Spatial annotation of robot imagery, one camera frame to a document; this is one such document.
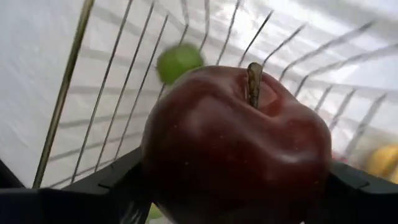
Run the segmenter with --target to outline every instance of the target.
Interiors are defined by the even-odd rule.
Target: wire basket
[[[297,7],[291,10],[303,10]],[[183,41],[196,44],[209,64],[262,63],[326,121],[334,154],[361,168],[371,151],[396,142],[398,91],[342,77],[361,80],[361,67],[393,57],[398,43],[389,34],[396,27],[363,17],[326,32],[313,11],[296,18],[283,8],[240,0],[84,1],[33,187],[62,188],[137,148],[151,108],[167,91],[156,58]],[[364,47],[374,39],[382,41]]]

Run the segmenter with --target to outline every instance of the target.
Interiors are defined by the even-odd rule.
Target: red apple
[[[175,223],[298,224],[323,191],[326,124],[266,73],[252,107],[247,77],[234,67],[188,72],[149,116],[142,168]]]

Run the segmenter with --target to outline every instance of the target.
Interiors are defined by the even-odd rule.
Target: wire rack
[[[189,6],[189,4],[201,4],[204,13],[190,14],[192,10],[188,8],[196,6]],[[273,17],[278,16],[278,12],[268,9],[263,13],[264,15],[262,18],[264,18],[264,20],[258,24],[254,30],[255,32],[250,33],[250,38],[248,39],[249,41],[246,42],[246,46],[235,46],[234,39],[237,37],[234,26],[236,26],[236,23],[242,18],[238,18],[238,12],[239,9],[243,7],[243,4],[244,2],[240,0],[231,3],[233,7],[231,7],[232,13],[228,18],[229,24],[226,26],[226,29],[221,29],[220,32],[224,32],[224,35],[222,35],[220,39],[219,37],[215,37],[216,34],[211,34],[211,27],[215,26],[215,29],[218,29],[219,22],[213,18],[214,14],[211,11],[210,0],[195,2],[187,2],[187,0],[179,1],[178,7],[182,12],[181,18],[172,13],[170,9],[167,9],[161,2],[128,0],[123,14],[117,14],[97,4],[94,0],[85,0],[33,187],[62,187],[68,185],[112,163],[128,152],[128,150],[133,150],[139,145],[143,129],[142,124],[145,122],[154,103],[162,96],[166,89],[166,87],[159,82],[157,83],[158,89],[146,88],[145,85],[148,82],[156,82],[154,81],[156,79],[155,60],[162,49],[167,46],[167,44],[171,44],[171,42],[165,40],[168,38],[165,37],[165,35],[168,35],[166,34],[168,31],[167,29],[169,29],[169,34],[173,33],[179,36],[174,39],[173,42],[181,43],[186,40],[197,44],[202,53],[205,54],[208,63],[244,67],[251,61],[262,62],[265,72],[279,79],[279,81],[302,103],[314,109],[325,119],[333,133],[334,141],[336,140],[335,138],[338,138],[339,141],[341,140],[341,136],[335,136],[337,129],[341,129],[340,126],[342,126],[343,129],[348,127],[348,134],[346,133],[347,131],[339,131],[340,134],[344,134],[344,143],[336,146],[334,142],[333,148],[338,149],[338,154],[341,157],[350,160],[353,155],[355,155],[355,152],[359,150],[358,144],[361,143],[361,140],[368,139],[368,137],[365,136],[366,133],[375,129],[375,127],[372,127],[370,124],[380,108],[385,103],[389,103],[392,106],[398,103],[398,92],[334,83],[318,77],[351,65],[358,65],[375,58],[383,58],[388,55],[396,54],[398,43],[389,44],[374,50],[362,50],[355,55],[340,55],[334,58],[334,60],[325,60],[326,63],[319,64],[317,62],[317,58],[322,55],[330,55],[330,50],[334,47],[350,44],[353,39],[368,32],[378,23],[378,21],[367,21],[362,26],[350,30],[343,35],[328,38],[322,43],[313,46],[312,49],[304,50],[301,55],[298,54],[293,60],[289,57],[285,57],[284,60],[287,63],[285,63],[284,66],[277,66],[275,63],[272,63],[271,60],[277,57],[283,49],[293,49],[290,44],[297,41],[297,39],[303,39],[303,37],[300,37],[300,34],[305,30],[307,30],[307,33],[311,34],[313,27],[299,21],[299,26],[293,27],[290,33],[286,33],[283,39],[278,39],[276,44],[263,44],[264,40],[259,40],[260,37],[264,36],[264,33],[267,33],[267,26],[271,27],[271,20]],[[131,14],[133,14],[133,16],[136,14],[139,14],[138,16],[142,15],[142,27],[138,27],[131,22],[131,19],[129,19],[129,16],[132,16]],[[197,30],[195,26],[192,25],[193,22],[198,20],[196,19],[198,16],[202,17],[203,30]],[[101,20],[106,23],[107,26],[118,26],[117,31],[113,27],[113,30],[116,31],[116,36],[114,36],[113,46],[110,52],[96,50],[84,44],[84,40],[88,39],[89,34],[87,34],[87,30],[89,29],[90,23],[94,21],[93,18],[95,18],[95,20]],[[152,26],[152,28],[150,28],[152,31],[155,30],[155,32],[151,34],[148,32],[148,27],[150,26]],[[132,36],[136,38],[134,44],[128,44],[128,50],[133,52],[132,56],[126,57],[118,54],[118,50],[121,48],[121,42],[125,41],[124,38]],[[217,54],[211,52],[210,56],[207,56],[206,51],[213,48],[218,48],[220,51]],[[140,55],[143,52],[147,52],[148,57]],[[80,59],[83,60],[83,58],[90,58],[90,60],[96,60],[106,64],[106,66],[92,68],[98,71],[98,73],[104,74],[103,77],[100,77],[101,80],[99,80],[98,77],[93,77],[92,82],[98,85],[79,84],[79,76],[76,74],[76,68],[80,66]],[[298,74],[295,71],[296,68],[301,65],[309,67],[311,70]],[[123,70],[125,71],[125,76],[119,82],[119,86],[107,86],[107,81],[109,81],[113,75],[113,67],[126,68]],[[86,116],[82,119],[63,121],[63,114],[68,113],[65,111],[73,110],[73,106],[68,106],[67,102],[76,101],[76,96],[82,95],[90,95],[93,99],[93,101],[91,101],[93,107],[89,109],[90,112],[86,113]],[[338,96],[340,99],[339,103],[336,103],[336,97],[333,98],[332,95]],[[105,105],[108,109],[111,108],[112,113],[105,115],[98,114],[99,108],[103,106],[100,103],[101,99],[104,100],[104,98],[108,96],[117,96],[115,103],[108,103]],[[360,108],[362,112],[361,115],[358,115],[361,116],[358,120],[344,116],[344,113],[353,103],[353,99],[356,98],[364,99],[368,102],[365,108]],[[326,110],[325,105],[329,101],[333,101],[333,104],[337,105],[336,108],[333,110]],[[146,111],[137,110],[140,103],[145,104],[144,107],[147,108]],[[141,124],[132,124],[135,119],[140,119]],[[119,127],[122,127],[120,135],[118,136],[114,136],[113,134],[116,123]],[[97,138],[94,138],[94,136],[92,136],[92,131],[93,127],[96,125],[105,126],[103,130],[106,131],[100,137],[97,136]],[[79,133],[83,135],[80,141],[80,147],[58,151],[57,147],[54,146],[56,137],[63,135],[63,130],[70,130],[73,128],[81,130]],[[131,142],[126,143],[128,139],[135,139],[136,145]],[[94,156],[90,154],[92,151],[96,151]],[[92,162],[90,166],[82,167],[82,161],[85,160],[84,156],[86,154],[94,162]],[[48,174],[49,176],[55,176],[59,169],[63,169],[62,162],[59,161],[64,158],[69,158],[69,160],[73,161],[72,168],[68,165],[70,174],[65,177],[59,177],[57,181],[47,182],[45,185],[42,185],[45,175],[47,176],[47,172],[50,172]]]

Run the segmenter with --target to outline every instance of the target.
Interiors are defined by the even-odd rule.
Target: apple stem
[[[249,104],[257,108],[260,95],[260,82],[262,77],[262,66],[259,63],[252,62],[248,66],[248,84],[249,84]]]

